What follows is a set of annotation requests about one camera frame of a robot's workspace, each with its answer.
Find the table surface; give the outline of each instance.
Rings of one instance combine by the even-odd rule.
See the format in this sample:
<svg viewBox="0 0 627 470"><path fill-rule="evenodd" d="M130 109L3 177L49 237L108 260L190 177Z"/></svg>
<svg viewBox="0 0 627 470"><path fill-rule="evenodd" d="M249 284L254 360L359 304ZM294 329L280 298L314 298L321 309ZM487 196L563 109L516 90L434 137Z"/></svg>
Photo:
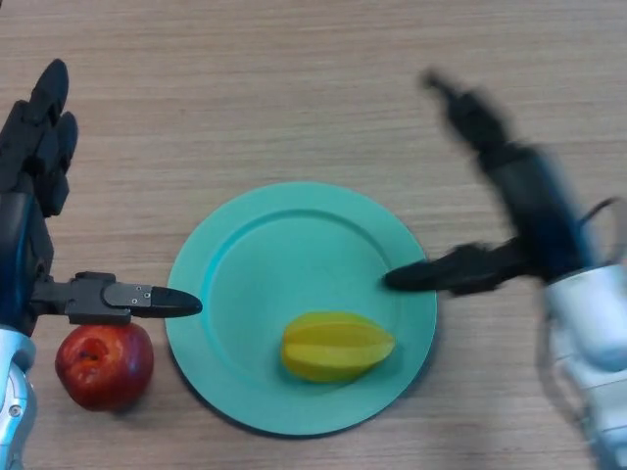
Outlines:
<svg viewBox="0 0 627 470"><path fill-rule="evenodd" d="M295 179L364 192L435 256L507 229L417 74L439 66L488 88L520 136L560 155L588 207L627 179L626 19L622 0L5 0L0 110L50 60L67 62L80 139L72 195L50 220L59 279L95 269L164 284L208 213ZM54 372L71 327L43 318L25 466L591 468L536 378L534 289L443 297L443 341L420 386L316 441L251 436L214 416L178 380L160 321L140 321L157 366L139 408L83 411Z"/></svg>

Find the teal plate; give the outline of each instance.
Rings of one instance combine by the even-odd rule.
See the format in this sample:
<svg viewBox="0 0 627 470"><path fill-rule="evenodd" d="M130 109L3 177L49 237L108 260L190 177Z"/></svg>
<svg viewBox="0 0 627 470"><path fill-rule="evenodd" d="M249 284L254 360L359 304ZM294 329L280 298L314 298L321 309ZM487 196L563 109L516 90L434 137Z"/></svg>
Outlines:
<svg viewBox="0 0 627 470"><path fill-rule="evenodd" d="M429 356L436 294L380 283L419 259L408 229L354 191L295 182L246 193L194 230L172 268L169 286L204 306L166 321L173 358L198 396L248 428L290 437L351 428L392 403ZM298 380L281 364L281 335L314 309L371 318L397 347L351 383Z"/></svg>

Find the robotic hand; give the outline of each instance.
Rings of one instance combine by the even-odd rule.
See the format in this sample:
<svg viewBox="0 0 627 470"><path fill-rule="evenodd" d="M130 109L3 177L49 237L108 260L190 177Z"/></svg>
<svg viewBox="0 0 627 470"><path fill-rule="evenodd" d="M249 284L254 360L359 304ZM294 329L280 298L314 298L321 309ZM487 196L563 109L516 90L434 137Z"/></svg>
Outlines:
<svg viewBox="0 0 627 470"><path fill-rule="evenodd" d="M187 293L123 284L109 273L81 272L70 282L50 275L53 246L46 218L59 215L70 190L66 174L78 128L63 114L69 91L66 65L56 60L29 101L15 104L0 131L0 469L22 469L24 443L36 414L27 379L35 360L31 335L42 314L72 324L116 324L131 316L166 318L201 311Z"/></svg>
<svg viewBox="0 0 627 470"><path fill-rule="evenodd" d="M532 276L543 291L538 366L548 396L582 431L602 470L627 468L627 284L622 249L603 261L587 222L577 213L555 164L537 148L513 141L506 123L478 92L459 92L436 72L425 85L439 92L449 125L471 149L496 189L514 236L497 248L477 243L394 269L393 290L449 291L463 296L496 290ZM584 403L574 411L555 386L553 365L566 373Z"/></svg>

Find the apple stem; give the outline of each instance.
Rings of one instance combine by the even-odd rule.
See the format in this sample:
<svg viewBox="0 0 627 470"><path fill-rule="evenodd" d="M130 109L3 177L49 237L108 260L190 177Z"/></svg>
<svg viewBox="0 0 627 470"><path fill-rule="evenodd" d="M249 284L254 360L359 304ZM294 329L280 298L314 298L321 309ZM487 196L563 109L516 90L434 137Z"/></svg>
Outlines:
<svg viewBox="0 0 627 470"><path fill-rule="evenodd" d="M82 359L90 358L91 360L98 360L98 356L96 354L90 354L89 352L86 352L86 351L80 352L80 358Z"/></svg>

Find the red apple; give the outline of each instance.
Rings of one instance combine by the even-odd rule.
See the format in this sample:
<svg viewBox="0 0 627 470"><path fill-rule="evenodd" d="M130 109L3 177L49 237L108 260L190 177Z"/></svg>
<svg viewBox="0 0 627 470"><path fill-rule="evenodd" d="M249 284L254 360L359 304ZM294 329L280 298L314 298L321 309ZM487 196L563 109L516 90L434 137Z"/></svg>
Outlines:
<svg viewBox="0 0 627 470"><path fill-rule="evenodd" d="M90 411L120 411L144 394L153 375L150 337L141 326L84 325L61 343L55 370L70 397Z"/></svg>

